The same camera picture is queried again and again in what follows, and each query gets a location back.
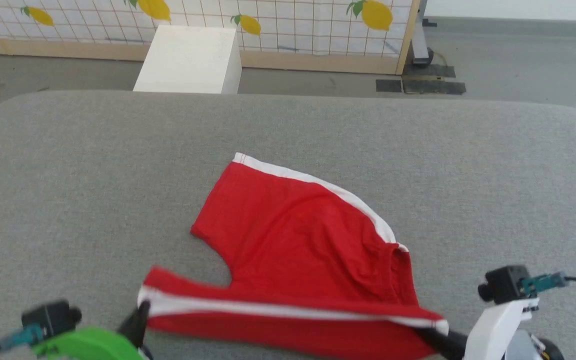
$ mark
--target gray table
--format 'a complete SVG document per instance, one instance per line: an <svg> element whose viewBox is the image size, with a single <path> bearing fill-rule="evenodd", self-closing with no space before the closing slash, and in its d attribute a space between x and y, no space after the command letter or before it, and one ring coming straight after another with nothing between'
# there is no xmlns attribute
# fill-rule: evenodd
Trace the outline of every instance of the gray table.
<svg viewBox="0 0 576 360"><path fill-rule="evenodd" d="M576 109L461 100L56 91L0 105L0 336L66 297L114 328L154 264L226 286L189 234L236 151L363 199L413 257L423 306L468 331L486 271L576 275ZM527 324L576 359L576 285ZM298 359L149 333L158 360ZM19 350L8 358L32 358Z"/></svg>

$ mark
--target white wall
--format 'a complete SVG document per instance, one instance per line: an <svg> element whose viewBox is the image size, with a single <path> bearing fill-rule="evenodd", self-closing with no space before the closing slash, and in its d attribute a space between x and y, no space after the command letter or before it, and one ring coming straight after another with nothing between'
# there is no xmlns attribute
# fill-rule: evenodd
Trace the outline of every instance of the white wall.
<svg viewBox="0 0 576 360"><path fill-rule="evenodd" d="M425 15L576 21L576 0L428 0Z"/></svg>

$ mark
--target lemon decoration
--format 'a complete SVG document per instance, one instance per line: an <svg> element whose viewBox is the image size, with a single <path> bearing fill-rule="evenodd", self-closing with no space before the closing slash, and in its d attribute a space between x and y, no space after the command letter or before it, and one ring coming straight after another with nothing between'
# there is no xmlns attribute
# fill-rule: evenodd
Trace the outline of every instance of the lemon decoration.
<svg viewBox="0 0 576 360"><path fill-rule="evenodd" d="M130 5L137 9L137 5L141 8L141 11L157 20L170 20L170 8L164 0L128 0Z"/></svg>
<svg viewBox="0 0 576 360"><path fill-rule="evenodd" d="M361 13L361 20L363 20L363 23L370 29L384 30L384 32L391 29L393 13L391 13L391 9L389 9L388 6L377 0L351 2L350 5L348 5L348 9L345 10L345 13L348 14L350 9L352 9L355 18Z"/></svg>
<svg viewBox="0 0 576 360"><path fill-rule="evenodd" d="M42 9L32 6L23 6L21 7L21 13L25 14L25 16L30 16L30 18L33 18L37 23L48 25L49 27L55 26L53 18Z"/></svg>
<svg viewBox="0 0 576 360"><path fill-rule="evenodd" d="M248 16L247 14L238 14L230 18L231 23L233 20L236 25L241 23L241 28L248 34L261 34L261 25L259 25L259 22L254 17Z"/></svg>

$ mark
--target grid panel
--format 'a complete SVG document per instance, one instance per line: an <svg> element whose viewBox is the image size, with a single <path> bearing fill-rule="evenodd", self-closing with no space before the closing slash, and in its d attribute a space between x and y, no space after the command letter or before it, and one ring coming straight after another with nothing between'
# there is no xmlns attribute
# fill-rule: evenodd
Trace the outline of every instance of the grid panel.
<svg viewBox="0 0 576 360"><path fill-rule="evenodd" d="M149 3L148 13L139 2ZM398 56L412 0L378 0L359 7L351 2L0 0L0 38L148 44L157 25L170 24L236 28L239 46L246 51ZM390 23L384 12L390 12Z"/></svg>

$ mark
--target white box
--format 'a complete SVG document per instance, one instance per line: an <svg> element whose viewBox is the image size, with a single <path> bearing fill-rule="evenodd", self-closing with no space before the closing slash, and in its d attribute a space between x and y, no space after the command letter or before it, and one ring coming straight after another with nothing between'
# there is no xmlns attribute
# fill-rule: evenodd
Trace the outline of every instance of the white box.
<svg viewBox="0 0 576 360"><path fill-rule="evenodd" d="M159 25L132 91L237 94L236 29Z"/></svg>

